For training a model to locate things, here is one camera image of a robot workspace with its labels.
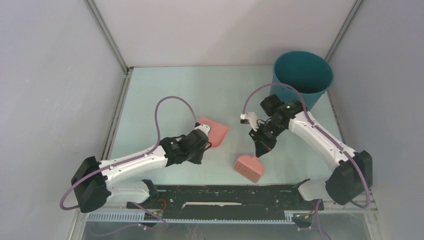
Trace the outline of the pink plastic hand brush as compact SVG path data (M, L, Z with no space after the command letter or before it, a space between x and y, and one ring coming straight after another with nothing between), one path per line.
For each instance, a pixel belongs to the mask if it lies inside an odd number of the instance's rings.
M253 183L257 183L265 172L264 165L256 156L241 155L233 169Z

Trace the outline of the pink plastic dustpan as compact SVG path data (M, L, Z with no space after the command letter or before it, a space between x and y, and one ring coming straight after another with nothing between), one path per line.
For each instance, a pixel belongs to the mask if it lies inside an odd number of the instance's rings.
M205 124L210 127L210 131L208 133L208 139L211 143L212 148L218 148L224 141L227 136L230 127L219 122L210 120L206 117L201 117L199 120L200 124Z

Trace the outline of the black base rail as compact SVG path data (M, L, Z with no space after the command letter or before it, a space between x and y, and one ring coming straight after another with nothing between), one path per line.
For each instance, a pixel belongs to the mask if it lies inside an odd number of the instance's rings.
M155 185L140 203L163 210L162 217L176 221L285 221L286 212L312 212L323 203L304 200L293 184L271 185Z

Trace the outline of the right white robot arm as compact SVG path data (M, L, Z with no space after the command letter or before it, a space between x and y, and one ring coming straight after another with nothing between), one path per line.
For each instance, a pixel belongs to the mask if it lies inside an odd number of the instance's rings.
M255 157L269 153L283 131L291 131L304 140L323 158L331 171L328 178L306 179L296 185L291 204L304 209L312 200L330 198L346 205L365 193L365 205L370 204L370 187L373 184L373 159L365 150L356 151L335 138L299 100L282 102L275 94L266 97L260 106L268 119L258 119L254 112L240 116L242 124L250 124L249 132L255 145Z

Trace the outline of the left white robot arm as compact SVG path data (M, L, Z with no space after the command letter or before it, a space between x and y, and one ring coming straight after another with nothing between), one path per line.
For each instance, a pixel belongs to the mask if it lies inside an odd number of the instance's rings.
M130 188L122 188L119 183L186 161L201 164L208 149L210 130L208 125L201 124L188 135L165 137L157 147L125 157L102 161L94 156L86 158L71 179L78 208L82 213L90 213L113 202L135 202L153 208L158 194L151 180L143 179Z

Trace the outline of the teal plastic bucket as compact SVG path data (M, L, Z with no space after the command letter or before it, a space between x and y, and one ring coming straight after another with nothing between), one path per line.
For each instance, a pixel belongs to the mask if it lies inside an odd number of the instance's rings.
M334 81L331 66L322 57L308 51L290 51L279 56L272 68L273 83L295 88L311 110Z

